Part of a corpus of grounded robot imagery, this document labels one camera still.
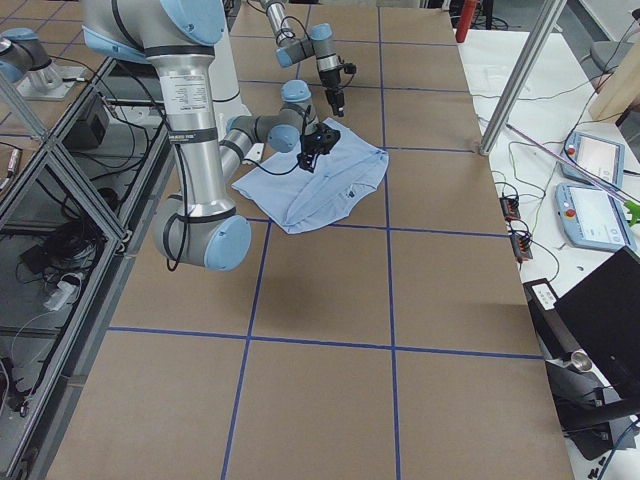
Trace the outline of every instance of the white label sticker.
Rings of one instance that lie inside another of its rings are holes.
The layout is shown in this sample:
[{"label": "white label sticker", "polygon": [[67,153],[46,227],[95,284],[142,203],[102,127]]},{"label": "white label sticker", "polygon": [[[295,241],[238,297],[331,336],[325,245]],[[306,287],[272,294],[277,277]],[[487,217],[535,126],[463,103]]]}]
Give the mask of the white label sticker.
[{"label": "white label sticker", "polygon": [[536,294],[536,297],[538,297],[538,300],[545,310],[553,310],[554,305],[556,304],[556,297],[547,284],[541,283],[540,285],[534,285],[531,289],[533,290],[533,293]]},{"label": "white label sticker", "polygon": [[160,86],[169,115],[210,110],[204,75],[168,75],[160,77]]}]

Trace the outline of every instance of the blue tape line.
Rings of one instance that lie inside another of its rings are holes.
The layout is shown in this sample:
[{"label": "blue tape line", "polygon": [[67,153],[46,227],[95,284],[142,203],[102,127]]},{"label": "blue tape line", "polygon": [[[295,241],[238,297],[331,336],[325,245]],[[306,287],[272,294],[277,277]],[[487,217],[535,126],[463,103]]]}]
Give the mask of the blue tape line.
[{"label": "blue tape line", "polygon": [[[11,17],[11,20],[29,20],[30,22],[40,22],[41,18],[29,18],[29,17]],[[82,20],[72,20],[70,18],[51,18],[54,22],[71,22],[71,23],[82,23]]]},{"label": "blue tape line", "polygon": [[364,348],[368,350],[390,351],[392,349],[389,345],[376,345],[374,343],[336,342],[331,340],[308,340],[302,338],[252,336],[251,340],[256,342],[290,343],[296,345],[318,345],[322,347]]},{"label": "blue tape line", "polygon": [[389,232],[409,232],[409,233],[431,233],[441,235],[462,235],[468,237],[490,237],[509,238],[507,233],[487,233],[487,232],[458,232],[456,230],[436,230],[430,228],[409,228],[409,227],[376,227],[374,225],[348,225],[342,223],[332,223],[328,225],[333,228],[360,228],[366,230],[387,230]]},{"label": "blue tape line", "polygon": [[4,122],[6,122],[6,121],[7,121],[7,118],[9,118],[10,116],[11,116],[11,112],[7,113],[7,114],[4,116],[4,118],[2,119],[2,121],[0,121],[0,127],[2,126],[2,124],[3,124]]},{"label": "blue tape line", "polygon": [[64,47],[64,48],[62,49],[62,52],[60,52],[60,55],[58,55],[58,56],[59,56],[59,57],[64,57],[64,54],[66,53],[66,51],[67,51],[67,50],[69,50],[69,47],[71,47],[71,46],[73,46],[73,45],[78,45],[77,43],[75,43],[75,41],[78,39],[78,37],[80,37],[80,36],[82,35],[82,33],[83,33],[83,32],[82,32],[82,30],[80,30],[80,31],[76,34],[76,36],[75,36],[75,37],[73,37],[73,38],[71,39],[71,43],[69,43],[66,47]]},{"label": "blue tape line", "polygon": [[432,43],[432,42],[382,42],[385,45],[418,45],[424,47],[457,47],[455,43]]},{"label": "blue tape line", "polygon": [[2,20],[0,20],[0,25],[2,25],[4,22],[6,22],[7,20],[13,19],[13,14],[16,13],[18,10],[20,10],[22,7],[24,7],[27,3],[27,0],[24,0],[20,6],[16,7],[15,10],[13,10],[12,12],[8,13],[6,17],[4,17]]},{"label": "blue tape line", "polygon": [[386,90],[402,92],[437,92],[437,93],[469,93],[469,90],[452,90],[448,88],[424,88],[424,87],[385,87]]},{"label": "blue tape line", "polygon": [[[382,59],[382,15],[378,7],[378,54],[380,56],[380,111],[382,113],[382,149],[387,145],[386,115],[384,104],[384,66]],[[402,455],[400,452],[400,407],[398,401],[398,368],[396,358],[396,325],[393,298],[393,258],[391,249],[391,217],[389,207],[389,180],[384,176],[384,205],[387,234],[387,283],[389,285],[389,332],[391,335],[391,385],[393,392],[393,435],[396,460],[396,480],[402,480]]]},{"label": "blue tape line", "polygon": [[128,332],[128,333],[146,333],[152,335],[177,335],[185,337],[203,337],[203,338],[222,338],[230,340],[251,340],[265,343],[290,343],[298,345],[318,345],[325,347],[342,347],[342,348],[364,348],[368,350],[383,351],[403,351],[413,353],[434,353],[440,355],[463,355],[467,357],[492,357],[492,358],[516,358],[522,360],[543,360],[541,355],[531,355],[526,353],[503,353],[503,352],[482,352],[477,350],[456,350],[445,348],[430,347],[414,347],[396,345],[380,345],[375,343],[357,343],[357,342],[337,342],[331,340],[312,340],[304,338],[286,338],[286,337],[267,337],[267,336],[247,336],[233,333],[218,332],[199,332],[195,330],[172,330],[163,328],[145,328],[145,327],[127,327],[127,326],[111,326],[108,328],[111,332]]},{"label": "blue tape line", "polygon": [[360,228],[364,230],[383,230],[386,231],[387,227],[376,227],[374,225],[350,225],[348,223],[332,223],[328,225],[329,227],[335,228]]},{"label": "blue tape line", "polygon": [[56,9],[56,11],[55,11],[55,12],[53,12],[53,13],[49,16],[49,18],[47,18],[47,19],[44,21],[44,23],[43,23],[42,25],[40,25],[40,26],[36,29],[36,32],[38,32],[42,27],[44,27],[44,26],[45,26],[45,25],[47,25],[51,20],[53,20],[53,17],[55,17],[55,16],[58,14],[58,12],[64,8],[64,6],[65,6],[65,5],[66,5],[66,2],[60,2],[60,6]]},{"label": "blue tape line", "polygon": [[244,373],[247,368],[247,359],[249,357],[249,347],[251,346],[251,333],[253,332],[253,323],[256,319],[256,311],[258,310],[258,299],[260,298],[260,287],[262,286],[262,275],[264,273],[264,265],[267,259],[267,249],[269,248],[269,235],[271,233],[272,222],[267,225],[267,232],[264,237],[264,245],[262,247],[262,258],[260,259],[260,269],[258,270],[258,279],[256,280],[256,291],[253,296],[253,305],[251,307],[251,319],[249,320],[249,328],[247,329],[247,339],[244,344],[244,352],[242,354],[242,364],[240,365],[240,375],[238,376],[238,386],[236,388],[236,396],[233,401],[233,413],[231,414],[231,424],[229,425],[229,434],[227,435],[227,448],[224,452],[224,462],[222,464],[221,480],[226,480],[227,470],[229,468],[229,459],[231,458],[231,447],[233,445],[233,435],[236,429],[236,420],[238,418],[238,408],[240,406],[240,395],[242,394],[242,385],[244,383]]},{"label": "blue tape line", "polygon": [[507,233],[485,233],[485,232],[457,232],[455,230],[435,230],[421,228],[403,228],[389,227],[393,232],[411,232],[411,233],[439,233],[442,235],[463,235],[468,237],[490,237],[490,238],[509,238]]},{"label": "blue tape line", "polygon": [[385,146],[387,150],[408,150],[414,152],[451,152],[451,153],[476,153],[469,148],[436,148],[436,147],[394,147]]},{"label": "blue tape line", "polygon": [[[265,83],[267,85],[282,85],[282,82],[278,82],[275,80],[238,80],[239,83]],[[321,83],[315,82],[307,82],[307,85],[310,87],[322,87]],[[393,91],[401,91],[401,92],[436,92],[436,93],[469,93],[468,90],[450,90],[444,88],[422,88],[422,87],[377,87],[375,85],[353,85],[349,87],[350,89],[368,89],[368,90],[393,90]],[[463,152],[473,152],[473,150],[465,149],[465,150],[453,150],[453,151],[463,151]]]},{"label": "blue tape line", "polygon": [[[308,25],[309,17],[307,17],[307,23],[305,24],[305,28]],[[249,35],[249,34],[234,34],[229,33],[231,38],[257,38],[264,40],[273,40],[273,37],[269,37],[267,35]],[[433,42],[386,42],[386,41],[373,41],[373,40],[348,40],[335,38],[336,43],[368,43],[370,45],[418,45],[423,47],[457,47],[454,43],[433,43]]]},{"label": "blue tape line", "polygon": [[415,353],[437,353],[439,355],[461,355],[465,357],[490,357],[490,358],[515,358],[519,360],[544,360],[542,355],[530,355],[526,353],[501,353],[501,352],[479,352],[473,350],[451,350],[443,348],[423,348],[423,347],[402,347],[395,348],[401,352]]},{"label": "blue tape line", "polygon": [[209,338],[224,338],[224,339],[232,339],[232,340],[247,339],[245,335],[237,335],[232,333],[199,332],[194,330],[172,330],[172,329],[164,329],[164,328],[110,326],[108,330],[110,332],[152,333],[156,335],[178,335],[182,337],[209,337]]}]

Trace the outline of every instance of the blue tape grid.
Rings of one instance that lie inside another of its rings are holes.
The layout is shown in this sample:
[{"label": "blue tape grid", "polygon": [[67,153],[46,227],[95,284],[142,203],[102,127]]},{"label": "blue tape grid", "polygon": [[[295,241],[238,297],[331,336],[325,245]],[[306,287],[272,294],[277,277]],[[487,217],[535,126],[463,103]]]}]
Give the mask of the blue tape grid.
[{"label": "blue tape grid", "polygon": [[[24,4],[26,4],[27,0],[23,2],[16,10],[18,11]],[[46,25],[55,14],[62,8],[62,6],[54,12],[49,19],[45,20],[45,22],[41,25],[42,28]],[[309,17],[311,13],[311,8],[309,7],[307,10],[307,16],[305,20],[305,27],[308,26]],[[73,45],[77,44],[76,40],[81,35],[82,32],[79,32],[71,43],[66,44],[67,46],[62,51],[61,55],[64,56],[64,53]],[[261,36],[253,36],[253,35],[232,35],[236,37],[248,37],[248,38],[265,38],[268,40],[272,40],[271,37],[261,37]],[[382,39],[382,31],[381,31],[381,14],[380,8],[378,8],[378,41],[377,42],[369,42],[362,40],[342,40],[343,42],[351,42],[351,43],[369,43],[369,44],[377,44],[380,54],[380,87],[353,87],[353,88],[374,88],[380,90],[381,96],[381,108],[382,108],[382,148],[386,150],[418,150],[418,151],[444,151],[444,152],[470,152],[472,150],[467,149],[446,149],[446,148],[406,148],[406,147],[396,147],[396,146],[388,146],[386,144],[386,130],[385,130],[385,105],[384,105],[384,78],[383,78],[383,65],[382,65],[382,45],[383,44],[397,44],[397,45],[423,45],[423,46],[437,46],[437,47],[455,47],[455,44],[442,44],[442,43],[411,43],[411,42],[384,42]],[[296,78],[299,78],[300,75],[300,64],[297,66],[296,70]],[[245,83],[275,83],[280,84],[281,82],[270,82],[270,81],[245,81]],[[434,91],[440,93],[466,93],[466,91],[460,90],[445,90],[445,89],[428,89],[428,88],[386,88],[387,90],[406,90],[406,91]],[[385,182],[385,226],[369,226],[369,225],[345,225],[345,224],[333,224],[331,227],[333,228],[362,228],[362,229],[376,229],[376,230],[385,230],[387,236],[387,275],[388,275],[388,284],[389,284],[389,323],[390,323],[390,345],[378,345],[378,344],[368,344],[368,343],[351,343],[351,342],[336,342],[336,341],[321,341],[321,340],[311,340],[311,339],[295,339],[295,338],[283,338],[283,337],[266,337],[266,336],[254,336],[253,335],[253,326],[256,317],[257,305],[260,297],[260,289],[262,285],[264,267],[266,262],[266,255],[269,246],[269,237],[272,228],[272,221],[266,219],[250,219],[253,222],[262,222],[267,223],[267,231],[265,233],[265,241],[262,251],[262,257],[260,260],[260,267],[258,271],[258,277],[256,280],[256,288],[253,298],[251,317],[249,321],[249,326],[247,328],[246,335],[237,335],[237,334],[226,334],[226,333],[215,333],[215,332],[198,332],[198,331],[184,331],[184,330],[170,330],[170,329],[153,329],[153,328],[138,328],[138,327],[126,327],[126,326],[113,326],[109,327],[110,331],[113,332],[136,332],[136,333],[146,333],[146,334],[161,334],[161,335],[178,335],[178,336],[193,336],[193,337],[204,337],[204,338],[220,338],[220,339],[233,339],[233,340],[241,340],[245,342],[242,363],[240,366],[240,372],[238,376],[238,384],[236,388],[236,395],[233,406],[233,413],[231,417],[231,423],[229,427],[229,432],[227,436],[227,446],[225,450],[223,468],[221,472],[221,480],[225,480],[227,477],[229,462],[231,458],[231,452],[233,447],[233,436],[235,433],[235,425],[237,423],[238,411],[240,406],[240,400],[242,396],[242,387],[244,382],[244,376],[247,366],[247,361],[249,358],[249,351],[252,342],[269,342],[269,343],[289,343],[289,344],[298,344],[298,345],[317,345],[317,346],[326,346],[326,347],[341,347],[341,348],[357,348],[357,349],[374,349],[374,350],[382,350],[389,351],[391,355],[391,371],[392,371],[392,391],[393,391],[393,417],[394,417],[394,440],[395,440],[395,459],[396,459],[396,480],[402,479],[402,466],[401,466],[401,451],[400,451],[400,412],[399,412],[399,402],[398,402],[398,381],[397,381],[397,355],[398,351],[401,352],[413,352],[413,353],[430,353],[430,354],[444,354],[444,355],[461,355],[461,356],[473,356],[473,357],[491,357],[491,358],[505,358],[505,359],[523,359],[523,360],[542,360],[542,356],[539,355],[527,355],[527,354],[515,354],[515,353],[501,353],[501,352],[482,352],[482,351],[468,351],[468,350],[454,350],[454,349],[436,349],[436,348],[425,348],[425,347],[413,347],[413,346],[402,346],[396,344],[396,335],[395,335],[395,317],[394,317],[394,300],[393,300],[393,275],[392,275],[392,266],[393,266],[393,258],[392,258],[392,247],[391,247],[391,232],[393,231],[402,231],[402,232],[416,232],[416,233],[432,233],[432,234],[447,234],[447,235],[468,235],[468,236],[484,236],[484,237],[497,237],[497,238],[506,238],[506,234],[490,234],[490,233],[481,233],[481,232],[458,232],[458,231],[446,231],[446,230],[433,230],[433,229],[413,229],[413,228],[397,228],[391,227],[390,224],[390,205],[389,205],[389,189],[388,189],[388,181],[387,177],[384,178]]]},{"label": "blue tape grid", "polygon": [[149,335],[174,335],[178,337],[199,337],[199,338],[220,338],[223,340],[250,340],[251,342],[263,343],[288,343],[292,345],[317,345],[321,347],[356,348],[365,350],[382,350],[390,352],[394,349],[397,352],[413,353],[433,353],[439,355],[456,355],[464,357],[486,357],[486,358],[510,358],[516,360],[544,360],[542,355],[529,355],[526,353],[507,352],[483,352],[479,350],[456,350],[449,348],[414,347],[410,345],[391,345],[361,343],[361,342],[338,342],[333,340],[313,340],[308,338],[288,338],[288,337],[268,337],[264,335],[240,335],[234,333],[201,332],[195,330],[173,330],[165,328],[111,326],[111,332],[144,333]]},{"label": "blue tape grid", "polygon": [[[384,104],[384,67],[382,55],[382,18],[378,7],[378,54],[380,56],[380,111],[382,113],[382,149],[387,147],[387,130]],[[384,175],[384,209],[387,230],[387,282],[389,285],[389,331],[391,332],[391,388],[393,392],[393,433],[396,456],[396,480],[402,479],[400,453],[400,412],[398,402],[398,362],[396,355],[396,324],[393,308],[393,254],[391,250],[391,219],[389,207],[388,173]]]},{"label": "blue tape grid", "polygon": [[[307,16],[304,22],[304,28],[307,28],[309,24],[309,17],[311,15],[311,5],[307,7]],[[301,64],[298,63],[296,67],[296,78],[300,76]],[[253,324],[256,318],[256,311],[258,308],[258,299],[260,298],[260,287],[262,286],[262,276],[264,273],[264,265],[267,259],[267,251],[269,248],[269,237],[271,235],[271,228],[273,221],[267,220],[267,231],[265,233],[264,246],[262,249],[262,258],[260,259],[260,268],[258,269],[258,279],[256,281],[256,291],[253,297],[253,305],[251,307],[251,318],[249,320],[249,327],[247,329],[247,337],[244,345],[244,352],[242,355],[242,364],[240,366],[240,375],[238,376],[238,386],[236,388],[236,396],[233,402],[233,412],[231,414],[231,423],[229,425],[229,434],[227,435],[227,447],[224,453],[224,461],[222,464],[222,472],[220,473],[220,480],[226,480],[227,472],[229,470],[229,461],[231,459],[231,451],[233,448],[233,436],[235,434],[236,422],[238,419],[238,409],[240,408],[240,399],[242,396],[242,386],[244,384],[244,376],[247,367],[247,359],[249,358],[249,348],[251,347],[251,341],[254,340],[252,336]]]}]

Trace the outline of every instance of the red fire extinguisher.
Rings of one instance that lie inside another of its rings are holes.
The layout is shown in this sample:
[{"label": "red fire extinguisher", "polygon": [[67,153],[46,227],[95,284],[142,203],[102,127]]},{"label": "red fire extinguisher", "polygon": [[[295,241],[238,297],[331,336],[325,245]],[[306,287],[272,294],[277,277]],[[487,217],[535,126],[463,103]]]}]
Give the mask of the red fire extinguisher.
[{"label": "red fire extinguisher", "polygon": [[465,0],[464,6],[462,7],[462,14],[460,15],[460,21],[458,22],[458,29],[456,31],[456,41],[458,43],[463,43],[467,38],[467,32],[469,31],[469,27],[473,21],[473,16],[476,13],[477,5],[478,0]]}]

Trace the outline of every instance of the folded garment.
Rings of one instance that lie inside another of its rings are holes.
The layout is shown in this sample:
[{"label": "folded garment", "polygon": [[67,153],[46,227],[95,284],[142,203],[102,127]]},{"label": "folded garment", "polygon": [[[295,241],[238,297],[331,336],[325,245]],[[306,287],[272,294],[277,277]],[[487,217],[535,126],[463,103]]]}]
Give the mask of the folded garment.
[{"label": "folded garment", "polygon": [[[340,131],[340,140],[331,153],[318,157],[314,173],[296,168],[273,176],[255,168],[232,185],[287,233],[316,230],[347,217],[356,203],[376,191],[387,171],[387,152],[331,118],[325,123]],[[262,165],[272,172],[287,171],[297,163],[299,151],[300,144]]]}]

